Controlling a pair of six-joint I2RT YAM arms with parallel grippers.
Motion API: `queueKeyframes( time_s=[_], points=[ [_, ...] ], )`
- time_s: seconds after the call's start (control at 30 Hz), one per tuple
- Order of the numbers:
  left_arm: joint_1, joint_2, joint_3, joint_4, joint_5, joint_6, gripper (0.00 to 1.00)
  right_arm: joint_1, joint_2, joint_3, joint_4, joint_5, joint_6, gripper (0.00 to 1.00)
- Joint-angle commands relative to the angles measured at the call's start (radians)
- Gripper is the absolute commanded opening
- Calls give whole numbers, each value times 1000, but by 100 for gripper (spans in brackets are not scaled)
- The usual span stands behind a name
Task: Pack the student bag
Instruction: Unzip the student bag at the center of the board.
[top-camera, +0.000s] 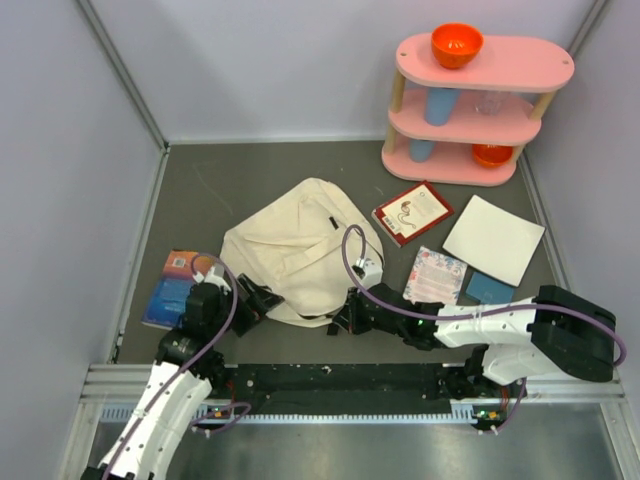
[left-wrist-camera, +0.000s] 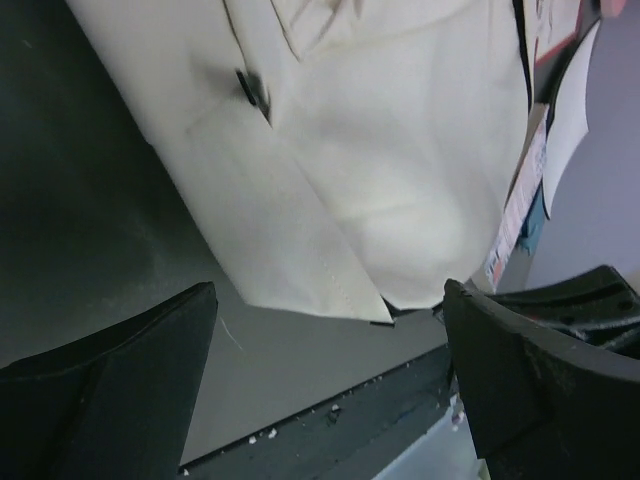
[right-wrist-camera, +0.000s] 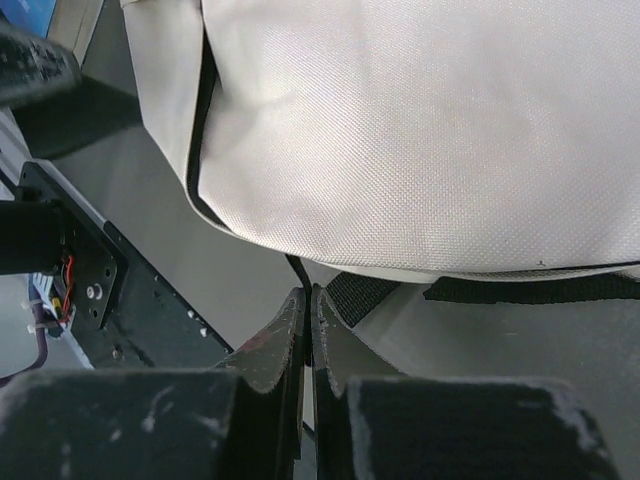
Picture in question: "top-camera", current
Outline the cream canvas student backpack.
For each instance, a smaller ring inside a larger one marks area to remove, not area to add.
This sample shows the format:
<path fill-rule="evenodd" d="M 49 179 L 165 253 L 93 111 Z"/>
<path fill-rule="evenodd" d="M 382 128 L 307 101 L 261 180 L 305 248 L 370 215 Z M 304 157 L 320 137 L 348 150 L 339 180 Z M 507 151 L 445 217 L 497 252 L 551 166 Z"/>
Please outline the cream canvas student backpack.
<path fill-rule="evenodd" d="M 319 328 L 331 323 L 353 286 L 341 255 L 353 224 L 365 232 L 366 258 L 383 266 L 381 240 L 347 194 L 334 183 L 307 178 L 228 230 L 220 257 L 234 274 L 284 299 L 270 319 Z"/>

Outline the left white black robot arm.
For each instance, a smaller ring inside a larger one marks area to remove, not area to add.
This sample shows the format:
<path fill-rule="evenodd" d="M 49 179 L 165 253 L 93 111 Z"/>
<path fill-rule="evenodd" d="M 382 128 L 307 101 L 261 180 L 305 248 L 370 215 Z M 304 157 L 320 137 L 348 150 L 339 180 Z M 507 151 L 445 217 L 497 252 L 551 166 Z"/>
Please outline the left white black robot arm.
<path fill-rule="evenodd" d="M 194 415 L 228 386 L 225 360 L 213 346 L 228 330 L 246 334 L 284 298 L 245 275 L 210 273 L 191 286 L 179 325 L 164 335 L 144 391 L 126 426 L 83 479 L 164 479 Z"/>

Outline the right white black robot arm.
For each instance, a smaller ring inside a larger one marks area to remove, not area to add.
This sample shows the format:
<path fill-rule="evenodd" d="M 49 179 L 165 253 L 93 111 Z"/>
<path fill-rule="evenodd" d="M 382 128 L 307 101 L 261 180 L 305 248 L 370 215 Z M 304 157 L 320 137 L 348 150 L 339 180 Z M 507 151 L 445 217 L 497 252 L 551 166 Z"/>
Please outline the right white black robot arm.
<path fill-rule="evenodd" d="M 494 305 L 412 303 L 384 283 L 349 290 L 333 324 L 353 335 L 378 330 L 421 351 L 474 350 L 457 376 L 476 394 L 547 373 L 606 383 L 626 357 L 608 310 L 554 285 Z"/>

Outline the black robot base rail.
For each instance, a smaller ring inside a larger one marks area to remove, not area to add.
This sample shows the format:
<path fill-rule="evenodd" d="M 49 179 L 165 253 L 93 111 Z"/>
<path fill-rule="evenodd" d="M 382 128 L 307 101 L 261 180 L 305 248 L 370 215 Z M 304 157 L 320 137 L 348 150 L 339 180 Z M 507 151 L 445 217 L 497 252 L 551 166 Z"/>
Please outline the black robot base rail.
<path fill-rule="evenodd" d="M 447 413 L 478 396 L 462 368 L 440 364 L 241 364 L 226 375 L 254 415 Z"/>

